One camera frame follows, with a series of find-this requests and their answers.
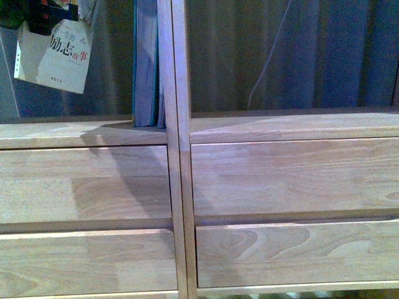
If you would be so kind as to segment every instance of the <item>drawer front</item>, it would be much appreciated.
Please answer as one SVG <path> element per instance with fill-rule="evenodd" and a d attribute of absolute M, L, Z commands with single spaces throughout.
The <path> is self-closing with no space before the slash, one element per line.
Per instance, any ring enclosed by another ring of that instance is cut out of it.
<path fill-rule="evenodd" d="M 399 139 L 193 145 L 196 216 L 399 208 Z"/>
<path fill-rule="evenodd" d="M 171 218 L 166 146 L 0 152 L 0 224 Z"/>
<path fill-rule="evenodd" d="M 399 279 L 399 222 L 198 227 L 200 288 Z"/>
<path fill-rule="evenodd" d="M 173 233 L 0 236 L 0 297 L 176 290 Z"/>

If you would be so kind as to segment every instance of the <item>wooden panel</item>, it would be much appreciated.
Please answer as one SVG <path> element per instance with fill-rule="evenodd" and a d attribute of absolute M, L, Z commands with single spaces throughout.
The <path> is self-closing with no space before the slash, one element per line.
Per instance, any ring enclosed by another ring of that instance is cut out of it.
<path fill-rule="evenodd" d="M 306 112 L 252 112 L 197 118 L 191 121 L 191 143 L 318 140 L 337 138 L 398 137 L 399 112 L 395 108 L 366 113 L 366 109 Z M 311 113 L 290 115 L 290 113 Z"/>
<path fill-rule="evenodd" d="M 399 138 L 193 145 L 196 216 L 399 208 Z"/>
<path fill-rule="evenodd" d="M 186 245 L 184 232 L 185 226 L 183 223 L 183 201 L 181 195 L 172 8 L 171 0 L 158 0 L 157 3 L 160 72 L 162 72 L 163 75 L 165 113 L 168 123 L 168 160 L 173 232 L 175 235 L 177 280 L 180 299 L 187 299 Z"/>
<path fill-rule="evenodd" d="M 177 288 L 165 229 L 2 235 L 0 269 L 1 297 Z"/>
<path fill-rule="evenodd" d="M 191 90 L 187 0 L 172 0 L 173 45 L 180 147 L 181 194 L 185 230 L 188 298 L 197 298 L 193 187 L 191 179 L 190 120 Z"/>
<path fill-rule="evenodd" d="M 131 121 L 66 120 L 0 125 L 0 149 L 166 144 L 165 130 L 134 128 Z"/>
<path fill-rule="evenodd" d="M 166 146 L 0 151 L 0 223 L 171 218 Z"/>
<path fill-rule="evenodd" d="M 197 228 L 199 287 L 398 280 L 399 221 Z"/>
<path fill-rule="evenodd" d="M 350 291 L 350 290 L 374 290 L 383 288 L 399 288 L 399 280 L 379 282 L 329 282 L 329 283 L 301 283 L 297 285 L 257 285 L 246 287 L 226 288 L 200 288 L 198 296 L 217 295 L 250 295 L 270 293 L 292 292 L 316 292 L 316 291 Z"/>
<path fill-rule="evenodd" d="M 24 297 L 24 299 L 179 299 L 178 291 Z"/>

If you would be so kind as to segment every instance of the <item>book cover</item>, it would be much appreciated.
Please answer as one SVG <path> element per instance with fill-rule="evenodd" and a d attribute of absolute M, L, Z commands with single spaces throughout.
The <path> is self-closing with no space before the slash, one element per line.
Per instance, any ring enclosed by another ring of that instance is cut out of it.
<path fill-rule="evenodd" d="M 31 32 L 25 22 L 18 35 L 14 77 L 59 90 L 83 93 L 100 0 L 54 2 L 63 9 L 68 9 L 71 3 L 80 4 L 79 20 L 61 20 L 49 36 Z"/>

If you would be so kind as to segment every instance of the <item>blue book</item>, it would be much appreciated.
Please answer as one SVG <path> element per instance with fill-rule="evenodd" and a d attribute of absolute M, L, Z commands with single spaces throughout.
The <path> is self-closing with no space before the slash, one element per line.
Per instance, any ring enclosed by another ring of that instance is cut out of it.
<path fill-rule="evenodd" d="M 133 123 L 155 126 L 159 104 L 156 0 L 135 0 L 133 38 Z"/>

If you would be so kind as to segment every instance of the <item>white cable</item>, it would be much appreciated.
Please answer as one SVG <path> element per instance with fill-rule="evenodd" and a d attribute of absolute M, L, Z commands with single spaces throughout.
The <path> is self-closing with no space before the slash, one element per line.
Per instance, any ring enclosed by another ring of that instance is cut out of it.
<path fill-rule="evenodd" d="M 280 21 L 279 28 L 278 28 L 276 36 L 274 38 L 272 49 L 270 50 L 269 56 L 267 56 L 266 63 L 263 66 L 262 72 L 261 72 L 259 78 L 257 79 L 257 81 L 255 83 L 255 86 L 252 88 L 251 93 L 249 94 L 247 110 L 251 109 L 252 96 L 254 95 L 254 92 L 257 89 L 257 87 L 259 86 L 259 84 L 261 83 L 261 80 L 262 80 L 264 74 L 266 73 L 267 67 L 269 66 L 269 63 L 270 63 L 270 60 L 272 58 L 274 49 L 276 48 L 277 41 L 279 40 L 279 36 L 280 36 L 280 33 L 281 33 L 282 26 L 284 25 L 284 22 L 286 21 L 286 17 L 287 17 L 289 8 L 291 7 L 291 3 L 292 3 L 292 0 L 289 0 L 287 8 L 286 8 L 286 11 L 285 11 L 285 13 L 284 13 L 284 15 L 283 15 L 283 17 L 282 17 L 282 19 Z"/>

